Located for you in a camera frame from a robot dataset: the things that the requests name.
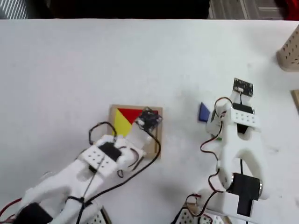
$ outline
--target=red wire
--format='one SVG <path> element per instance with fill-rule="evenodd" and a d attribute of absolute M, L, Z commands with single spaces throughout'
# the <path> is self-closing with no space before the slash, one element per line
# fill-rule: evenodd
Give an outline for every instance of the red wire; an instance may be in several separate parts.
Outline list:
<path fill-rule="evenodd" d="M 10 206 L 12 206 L 12 205 L 18 203 L 18 202 L 21 201 L 21 200 L 22 200 L 22 198 L 18 198 L 18 199 L 16 199 L 16 200 L 14 200 L 13 202 L 7 204 L 7 205 L 0 211 L 0 218 L 1 218 L 1 216 L 3 215 L 3 213 L 4 213 Z M 11 221 L 12 221 L 11 217 L 12 217 L 12 216 L 14 216 L 14 215 L 11 215 L 10 217 L 8 217 L 8 218 L 7 218 L 6 220 L 4 220 L 4 221 L 0 221 L 0 224 L 3 224 L 3 223 L 11 223 Z"/>
<path fill-rule="evenodd" d="M 217 161 L 218 161 L 218 157 L 217 157 L 216 153 L 214 153 L 214 152 L 212 152 L 212 151 L 203 150 L 202 147 L 203 147 L 205 144 L 207 144 L 207 143 L 209 143 L 209 142 L 211 142 L 211 141 L 213 141 L 213 140 L 215 140 L 216 138 L 219 137 L 219 135 L 220 135 L 220 133 L 221 133 L 221 130 L 222 130 L 222 124 L 223 124 L 223 123 L 222 123 L 222 121 L 221 121 L 221 126 L 220 126 L 219 132 L 218 132 L 218 134 L 217 134 L 216 136 L 214 136 L 214 137 L 212 137 L 211 139 L 209 139 L 209 140 L 203 142 L 203 143 L 200 145 L 200 150 L 201 150 L 203 153 L 210 153 L 210 154 L 213 154 L 213 155 L 215 156 L 215 158 L 216 158 Z"/>
<path fill-rule="evenodd" d="M 222 100 L 222 99 L 227 99 L 231 103 L 231 105 L 233 105 L 233 102 L 232 102 L 232 100 L 230 98 L 228 98 L 228 97 L 220 97 L 218 100 L 215 101 L 215 104 L 214 104 L 214 110 L 215 110 L 215 114 L 217 115 L 217 117 L 219 117 L 219 115 L 218 115 L 218 113 L 216 111 L 216 104 L 217 104 L 217 102 L 219 100 Z"/>
<path fill-rule="evenodd" d="M 213 184 L 211 183 L 211 178 L 214 177 L 214 176 L 217 176 L 218 173 L 219 173 L 219 169 L 217 170 L 216 173 L 210 175 L 209 178 L 208 178 L 208 180 L 207 180 L 209 182 L 210 188 L 212 188 L 213 191 L 217 191 L 217 190 L 214 188 Z"/>

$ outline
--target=pegboard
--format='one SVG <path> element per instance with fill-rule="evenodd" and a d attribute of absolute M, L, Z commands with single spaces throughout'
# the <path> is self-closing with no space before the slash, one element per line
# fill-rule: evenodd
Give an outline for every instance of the pegboard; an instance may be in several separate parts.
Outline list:
<path fill-rule="evenodd" d="M 280 67 L 285 71 L 299 71 L 299 26 L 277 52 Z"/>
<path fill-rule="evenodd" d="M 176 224 L 195 224 L 194 218 L 188 209 L 182 209 L 178 216 Z"/>
<path fill-rule="evenodd" d="M 89 219 L 86 224 L 112 224 L 111 220 L 104 209 L 104 207 L 99 211 L 97 215 Z"/>

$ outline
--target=wooden block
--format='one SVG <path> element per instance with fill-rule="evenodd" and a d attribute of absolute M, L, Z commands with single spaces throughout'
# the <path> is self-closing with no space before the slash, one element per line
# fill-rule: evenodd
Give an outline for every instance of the wooden block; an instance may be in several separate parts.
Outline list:
<path fill-rule="evenodd" d="M 144 108 L 145 106 L 112 105 L 109 112 L 109 122 L 115 126 L 118 135 L 122 134 L 125 137 L 133 121 L 140 115 Z M 158 111 L 158 114 L 163 116 L 162 107 L 149 106 L 149 108 Z M 109 129 L 108 134 L 113 134 L 113 131 Z M 153 135 L 162 144 L 162 123 L 153 131 Z M 146 159 L 153 159 L 158 152 L 158 144 L 154 140 L 151 140 L 149 144 L 144 146 L 143 150 L 146 152 Z"/>
<path fill-rule="evenodd" d="M 297 106 L 297 109 L 299 111 L 299 90 L 292 90 L 291 93 L 295 101 L 295 104 Z"/>

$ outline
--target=dark floor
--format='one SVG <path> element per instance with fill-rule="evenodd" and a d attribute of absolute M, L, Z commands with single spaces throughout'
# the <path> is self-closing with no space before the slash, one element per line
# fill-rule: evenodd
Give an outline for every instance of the dark floor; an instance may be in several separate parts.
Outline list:
<path fill-rule="evenodd" d="M 209 19 L 283 20 L 285 0 L 210 0 Z"/>

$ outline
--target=cable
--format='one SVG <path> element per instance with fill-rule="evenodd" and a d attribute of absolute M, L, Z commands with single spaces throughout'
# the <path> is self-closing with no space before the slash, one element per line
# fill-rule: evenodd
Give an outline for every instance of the cable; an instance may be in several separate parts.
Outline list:
<path fill-rule="evenodd" d="M 18 198 L 18 199 L 16 199 L 16 200 L 10 202 L 9 204 L 7 204 L 7 205 L 0 211 L 0 218 L 1 218 L 1 216 L 3 215 L 3 213 L 4 213 L 10 206 L 12 206 L 12 205 L 14 205 L 14 204 L 20 202 L 21 200 L 22 200 L 22 198 Z M 13 216 L 14 216 L 14 215 L 11 215 L 11 216 L 8 217 L 6 220 L 4 220 L 4 221 L 0 221 L 0 224 L 10 222 L 10 221 L 12 220 L 11 217 L 13 217 Z"/>
<path fill-rule="evenodd" d="M 215 104 L 214 104 L 214 110 L 215 110 L 215 114 L 217 115 L 217 117 L 219 117 L 219 115 L 218 115 L 218 113 L 217 113 L 217 111 L 216 111 L 216 104 L 217 104 L 217 102 L 218 102 L 219 100 L 222 100 L 222 99 L 227 99 L 227 100 L 231 103 L 231 105 L 233 105 L 232 100 L 231 100 L 230 98 L 228 98 L 228 97 L 220 97 L 219 99 L 217 99 L 217 100 L 215 101 Z"/>
<path fill-rule="evenodd" d="M 243 159 L 240 159 L 241 174 L 243 174 Z"/>
<path fill-rule="evenodd" d="M 93 196 L 93 197 L 91 197 L 88 201 L 87 201 L 87 203 L 90 203 L 91 201 L 93 201 L 94 199 L 96 199 L 97 197 L 99 197 L 99 196 L 101 196 L 101 195 L 103 195 L 103 194 L 105 194 L 105 193 L 107 193 L 107 192 L 109 192 L 109 191 L 111 191 L 111 190 L 113 190 L 113 189 L 116 189 L 116 188 L 118 188 L 118 187 L 121 187 L 122 185 L 124 185 L 125 183 L 127 183 L 128 181 L 130 181 L 131 179 L 133 179 L 135 176 L 137 176 L 138 174 L 140 174 L 142 171 L 144 171 L 147 167 L 149 167 L 151 164 L 153 164 L 156 160 L 157 160 L 157 158 L 159 157 L 159 155 L 160 155 L 160 153 L 161 153 L 161 143 L 160 143 L 160 141 L 153 135 L 153 134 L 151 134 L 151 133 L 149 133 L 149 132 L 146 132 L 152 139 L 154 139 L 155 140 L 155 142 L 158 144 L 158 152 L 157 152 L 157 154 L 156 154 L 156 156 L 153 158 L 153 160 L 151 161 L 151 162 L 149 162 L 147 165 L 145 165 L 143 168 L 141 168 L 139 171 L 137 171 L 136 173 L 134 173 L 133 175 L 131 175 L 128 179 L 126 179 L 124 182 L 121 182 L 121 183 L 119 183 L 119 184 L 117 184 L 117 185 L 115 185 L 115 186 L 113 186 L 113 187 L 111 187 L 111 188 L 108 188 L 108 189 L 106 189 L 106 190 L 104 190 L 104 191 L 102 191 L 102 192 L 100 192 L 100 193 L 98 193 L 97 195 L 95 195 L 95 196 Z"/>
<path fill-rule="evenodd" d="M 199 147 L 200 150 L 201 150 L 203 153 L 210 153 L 210 154 L 213 154 L 213 155 L 215 156 L 215 158 L 216 158 L 217 161 L 218 161 L 218 157 L 217 157 L 217 155 L 216 155 L 215 152 L 208 151 L 208 150 L 203 150 L 202 147 L 203 147 L 205 144 L 207 144 L 207 143 L 209 143 L 209 142 L 211 142 L 211 141 L 213 141 L 213 140 L 215 140 L 215 139 L 217 139 L 217 138 L 219 137 L 219 135 L 220 135 L 220 133 L 221 133 L 221 130 L 222 130 L 222 124 L 223 124 L 223 122 L 221 121 L 220 124 L 221 124 L 221 125 L 220 125 L 220 129 L 219 129 L 218 134 L 217 134 L 216 136 L 210 138 L 209 140 L 205 141 L 204 143 L 202 143 L 202 144 L 200 145 L 200 147 Z"/>
<path fill-rule="evenodd" d="M 221 98 L 219 98 L 219 99 L 217 99 L 217 100 L 215 101 L 215 104 L 214 104 L 214 111 L 215 111 L 215 114 L 217 115 L 217 117 L 219 117 L 220 119 L 221 119 L 222 116 L 226 113 L 226 111 L 222 112 L 221 115 L 219 116 L 219 114 L 218 114 L 217 111 L 216 111 L 216 104 L 217 104 L 217 102 L 218 102 L 219 100 L 222 100 L 222 99 L 227 99 L 227 100 L 231 103 L 231 105 L 233 105 L 233 102 L 232 102 L 231 99 L 228 98 L 228 97 L 221 97 Z M 204 149 L 202 149 L 202 148 L 203 148 L 203 146 L 204 146 L 205 144 L 207 144 L 207 143 L 209 143 L 209 142 L 211 142 L 211 141 L 213 141 L 213 140 L 215 140 L 215 139 L 217 139 L 217 138 L 219 137 L 219 135 L 220 135 L 220 133 L 221 133 L 221 131 L 222 131 L 222 126 L 223 126 L 223 122 L 222 122 L 222 120 L 220 120 L 220 129 L 219 129 L 219 132 L 217 133 L 217 135 L 214 136 L 214 137 L 212 137 L 212 138 L 210 138 L 209 140 L 203 142 L 203 143 L 200 145 L 200 147 L 199 147 L 200 150 L 201 150 L 203 153 L 210 153 L 210 154 L 213 154 L 213 155 L 215 156 L 215 158 L 216 158 L 217 161 L 218 161 L 219 159 L 218 159 L 218 157 L 217 157 L 217 155 L 216 155 L 215 152 L 208 151 L 208 150 L 204 150 Z M 223 193 L 223 191 L 221 191 L 221 190 L 216 190 L 215 187 L 214 187 L 214 186 L 212 185 L 212 183 L 211 183 L 211 178 L 214 177 L 214 176 L 216 176 L 216 175 L 218 175 L 218 173 L 219 173 L 219 169 L 217 170 L 217 172 L 216 172 L 215 174 L 210 175 L 209 178 L 208 178 L 208 183 L 209 183 L 211 189 L 213 190 L 213 192 L 212 192 L 212 194 L 209 196 L 209 198 L 206 200 L 204 206 L 202 207 L 201 212 L 199 212 L 198 214 L 195 214 L 194 212 L 192 212 L 192 211 L 189 209 L 188 204 L 187 204 L 187 200 L 188 200 L 189 197 L 191 197 L 191 196 L 194 196 L 194 197 L 201 197 L 200 195 L 191 194 L 191 195 L 189 195 L 189 196 L 186 198 L 185 203 L 186 203 L 187 209 L 189 210 L 189 212 L 190 212 L 193 216 L 195 216 L 195 217 L 200 217 L 200 216 L 202 216 L 202 215 L 204 214 L 205 210 L 206 210 L 206 207 L 207 207 L 207 205 L 208 205 L 210 199 L 211 199 L 216 193 Z"/>
<path fill-rule="evenodd" d="M 115 186 L 113 186 L 113 187 L 110 187 L 110 188 L 108 188 L 108 189 L 106 189 L 106 190 L 104 190 L 104 191 L 98 193 L 97 195 L 91 197 L 91 198 L 90 198 L 89 200 L 87 200 L 86 202 L 84 202 L 84 196 L 83 196 L 82 198 L 80 198 L 79 200 L 80 200 L 80 201 L 83 201 L 83 202 L 82 202 L 82 206 L 81 206 L 81 209 L 80 209 L 80 212 L 79 212 L 79 215 L 78 215 L 76 224 L 79 224 L 79 223 L 80 223 L 80 219 L 81 219 L 81 217 L 82 217 L 83 210 L 85 209 L 85 205 L 90 204 L 94 199 L 98 198 L 99 196 L 101 196 L 101 195 L 103 195 L 103 194 L 105 194 L 105 193 L 107 193 L 107 192 L 109 192 L 109 191 L 111 191 L 111 190 L 113 190 L 113 189 L 116 189 L 116 188 L 118 188 L 118 187 L 121 187 L 122 185 L 124 185 L 125 183 L 127 183 L 128 181 L 130 181 L 131 179 L 133 179 L 135 176 L 137 176 L 138 174 L 140 174 L 142 171 L 144 171 L 146 168 L 148 168 L 151 164 L 153 164 L 153 163 L 157 160 L 157 158 L 159 157 L 159 155 L 160 155 L 160 153 L 161 153 L 161 143 L 160 143 L 160 141 L 159 141 L 153 134 L 151 134 L 151 133 L 149 133 L 149 132 L 146 132 L 146 133 L 147 133 L 152 139 L 154 139 L 155 142 L 156 142 L 156 143 L 158 144 L 158 146 L 159 146 L 159 148 L 158 148 L 158 152 L 157 152 L 156 156 L 153 158 L 153 160 L 152 160 L 151 162 L 149 162 L 147 165 L 145 165 L 142 169 L 140 169 L 139 171 L 137 171 L 136 173 L 134 173 L 133 175 L 131 175 L 131 176 L 130 176 L 128 179 L 126 179 L 125 181 L 123 181 L 123 182 L 121 182 L 121 183 L 119 183 L 119 184 L 117 184 L 117 185 L 115 185 Z"/>
<path fill-rule="evenodd" d="M 116 172 L 116 174 L 118 175 L 119 178 L 123 178 L 123 177 L 124 177 L 124 175 L 123 175 L 123 170 L 122 170 L 122 169 L 118 170 L 118 171 Z"/>
<path fill-rule="evenodd" d="M 93 126 L 93 127 L 89 130 L 89 132 L 88 132 L 88 141 L 89 141 L 89 144 L 90 144 L 91 146 L 94 144 L 94 141 L 92 141 L 92 132 L 93 132 L 93 130 L 94 130 L 95 128 L 97 128 L 97 127 L 99 127 L 99 126 L 101 126 L 101 125 L 109 125 L 109 126 L 112 128 L 112 130 L 114 131 L 114 139 L 113 139 L 113 141 L 114 141 L 114 143 L 116 142 L 116 139 L 117 139 L 117 132 L 116 132 L 115 127 L 114 127 L 110 122 L 108 122 L 108 121 L 104 121 L 104 122 L 97 123 L 95 126 Z"/>
<path fill-rule="evenodd" d="M 211 178 L 212 178 L 213 176 L 217 176 L 218 174 L 219 174 L 219 169 L 217 170 L 216 173 L 210 175 L 209 178 L 208 178 L 208 180 L 207 180 L 207 181 L 209 182 L 210 188 L 211 188 L 213 191 L 216 191 L 216 189 L 214 188 L 213 184 L 211 183 Z"/>
<path fill-rule="evenodd" d="M 202 207 L 202 210 L 201 210 L 198 214 L 194 213 L 193 211 L 191 211 L 191 209 L 189 209 L 187 200 L 188 200 L 188 198 L 191 197 L 191 196 L 199 197 L 199 198 L 201 198 L 201 196 L 200 196 L 200 195 L 195 195 L 195 194 L 188 195 L 188 197 L 186 198 L 185 203 L 186 203 L 187 209 L 189 210 L 189 212 L 191 213 L 191 215 L 193 215 L 194 217 L 200 217 L 200 216 L 202 216 L 202 215 L 205 213 L 207 204 L 209 203 L 209 201 L 211 200 L 211 198 L 212 198 L 215 194 L 217 194 L 217 193 L 223 193 L 223 191 L 222 191 L 222 190 L 216 190 L 216 191 L 214 191 L 213 193 L 211 193 L 211 195 L 209 196 L 209 198 L 206 200 L 204 206 Z"/>
<path fill-rule="evenodd" d="M 99 162 L 98 167 L 97 167 L 97 169 L 96 169 L 97 171 L 98 171 L 98 169 L 100 168 L 102 162 L 104 161 L 104 158 L 105 158 L 105 157 L 103 156 L 103 158 L 102 158 L 101 161 Z M 97 173 L 97 172 L 94 172 L 94 173 L 93 173 L 93 176 L 92 176 L 90 182 L 88 183 L 88 186 L 87 186 L 87 188 L 86 188 L 86 190 L 85 190 L 83 196 L 79 199 L 79 201 L 82 203 L 82 206 L 81 206 L 81 209 L 80 209 L 80 212 L 79 212 L 79 215 L 78 215 L 76 224 L 80 224 L 80 220 L 81 220 L 81 217 L 82 217 L 82 214 L 83 214 L 83 210 L 85 209 L 85 205 L 87 204 L 87 203 L 84 202 L 84 197 L 85 197 L 85 195 L 86 195 L 86 193 L 87 193 L 87 191 L 88 191 L 88 189 L 89 189 L 91 183 L 93 182 L 93 179 L 94 179 L 96 173 Z"/>
<path fill-rule="evenodd" d="M 240 91 L 240 104 L 242 105 L 242 92 Z"/>

